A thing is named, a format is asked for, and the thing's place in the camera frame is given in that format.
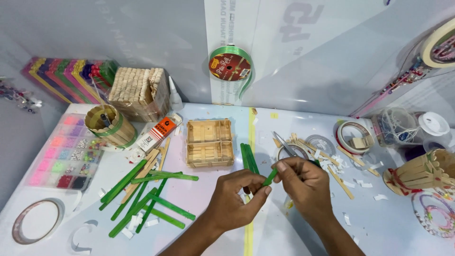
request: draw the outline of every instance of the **person's left hand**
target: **person's left hand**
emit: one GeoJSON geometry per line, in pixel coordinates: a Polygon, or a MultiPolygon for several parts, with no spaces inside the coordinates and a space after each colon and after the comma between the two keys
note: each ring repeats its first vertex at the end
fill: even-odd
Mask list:
{"type": "Polygon", "coordinates": [[[207,225],[221,233],[250,224],[272,191],[269,186],[260,188],[265,179],[248,169],[220,176],[207,210],[201,217],[207,225]],[[255,192],[248,204],[244,204],[237,194],[242,187],[249,187],[255,192]]]}

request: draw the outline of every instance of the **glue box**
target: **glue box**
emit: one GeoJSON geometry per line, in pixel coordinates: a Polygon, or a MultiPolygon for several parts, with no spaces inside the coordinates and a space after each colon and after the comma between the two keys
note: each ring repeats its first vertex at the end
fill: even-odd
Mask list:
{"type": "Polygon", "coordinates": [[[145,152],[149,153],[153,148],[159,146],[175,128],[182,123],[182,118],[177,114],[164,117],[147,134],[136,141],[136,144],[145,152]]]}

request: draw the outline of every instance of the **white table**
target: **white table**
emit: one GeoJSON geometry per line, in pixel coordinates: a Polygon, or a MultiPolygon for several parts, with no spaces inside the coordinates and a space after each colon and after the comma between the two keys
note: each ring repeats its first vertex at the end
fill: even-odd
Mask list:
{"type": "MultiPolygon", "coordinates": [[[[71,104],[66,113],[86,113],[93,105],[71,104]]],[[[299,138],[307,138],[312,134],[323,135],[337,145],[333,137],[340,119],[351,120],[347,117],[302,113],[276,109],[257,108],[258,122],[254,128],[255,158],[259,172],[265,176],[270,173],[270,165],[275,162],[276,146],[272,140],[271,131],[276,131],[283,137],[292,132],[299,138]],[[278,119],[271,118],[271,113],[277,113],[278,119]]],[[[163,170],[183,171],[185,174],[199,176],[199,181],[169,179],[161,196],[179,207],[199,216],[209,203],[218,176],[228,174],[243,168],[240,153],[240,143],[248,143],[249,108],[236,106],[218,106],[206,104],[184,104],[184,109],[178,112],[184,117],[183,131],[180,135],[170,135],[171,143],[164,163],[163,170]],[[225,168],[189,169],[185,165],[186,122],[190,119],[222,119],[232,121],[235,163],[225,168]]],[[[371,127],[367,119],[357,122],[371,127]]],[[[138,131],[146,131],[154,124],[135,123],[138,131]]],[[[396,168],[403,161],[395,151],[386,150],[377,144],[371,150],[385,166],[379,168],[382,173],[386,167],[396,168]]],[[[116,221],[110,217],[119,206],[122,196],[118,196],[103,211],[98,207],[100,197],[98,191],[114,186],[118,180],[135,165],[129,164],[125,157],[131,151],[105,152],[99,169],[89,186],[83,193],[79,207],[73,211],[77,193],[72,190],[43,189],[24,186],[24,180],[19,184],[4,210],[0,214],[0,255],[74,255],[70,249],[68,238],[70,233],[88,220],[96,220],[98,225],[92,232],[80,230],[74,236],[74,242],[79,247],[92,248],[91,255],[155,255],[172,242],[182,230],[161,221],[158,225],[143,228],[140,234],[128,240],[123,234],[110,238],[108,233],[121,220],[124,210],[116,221]],[[65,217],[50,237],[32,245],[19,245],[11,237],[11,228],[18,214],[28,205],[44,198],[58,198],[65,204],[65,217]]],[[[337,152],[343,160],[352,161],[337,152]]],[[[454,251],[454,241],[442,239],[427,233],[418,223],[412,211],[410,197],[397,196],[389,190],[382,181],[370,172],[356,168],[345,169],[340,175],[346,181],[362,179],[372,183],[373,188],[361,188],[358,185],[350,189],[355,199],[350,200],[334,178],[330,177],[330,189],[335,197],[332,198],[335,216],[351,235],[360,239],[359,246],[366,255],[451,255],[454,251]],[[386,195],[389,200],[375,201],[373,196],[386,195]],[[351,226],[345,224],[343,212],[350,216],[351,226]]],[[[146,191],[159,183],[149,183],[146,191]]],[[[285,210],[283,203],[286,193],[281,184],[272,185],[272,193],[267,203],[254,220],[254,255],[323,255],[325,250],[321,241],[309,225],[298,215],[295,208],[285,210]]],[[[191,221],[178,214],[156,205],[158,210],[184,222],[187,227],[191,221]]],[[[243,255],[244,228],[229,231],[210,246],[204,255],[243,255]]]]}

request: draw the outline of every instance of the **decorated pencil cup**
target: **decorated pencil cup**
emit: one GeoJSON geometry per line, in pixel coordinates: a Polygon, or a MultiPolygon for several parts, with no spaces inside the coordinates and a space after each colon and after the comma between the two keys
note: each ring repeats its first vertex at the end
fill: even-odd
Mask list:
{"type": "Polygon", "coordinates": [[[92,108],[84,122],[94,135],[118,148],[128,148],[137,139],[136,129],[111,105],[104,104],[92,108]]]}
{"type": "Polygon", "coordinates": [[[455,154],[435,149],[383,174],[388,188],[398,195],[409,195],[423,189],[448,189],[455,186],[455,154]]]}

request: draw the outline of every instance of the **glue bottle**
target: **glue bottle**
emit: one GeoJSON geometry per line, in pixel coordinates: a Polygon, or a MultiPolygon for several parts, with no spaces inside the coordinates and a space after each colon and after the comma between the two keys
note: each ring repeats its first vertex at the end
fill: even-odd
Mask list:
{"type": "Polygon", "coordinates": [[[174,81],[172,81],[171,76],[169,76],[169,87],[171,88],[171,108],[175,111],[182,109],[182,98],[180,98],[180,95],[178,95],[177,89],[175,88],[174,81]]]}

